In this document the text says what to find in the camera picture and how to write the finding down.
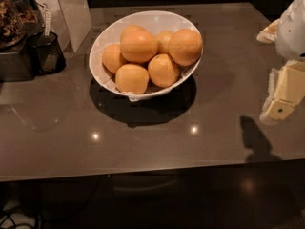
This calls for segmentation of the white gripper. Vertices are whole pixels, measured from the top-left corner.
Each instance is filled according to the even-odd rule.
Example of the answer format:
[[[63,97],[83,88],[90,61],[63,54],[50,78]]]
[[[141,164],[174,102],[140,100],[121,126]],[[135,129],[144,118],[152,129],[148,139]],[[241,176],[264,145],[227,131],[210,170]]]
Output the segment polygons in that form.
[[[275,125],[285,120],[305,97],[305,0],[294,0],[280,19],[264,28],[256,40],[275,42],[276,52],[289,61],[269,74],[268,97],[260,121]]]

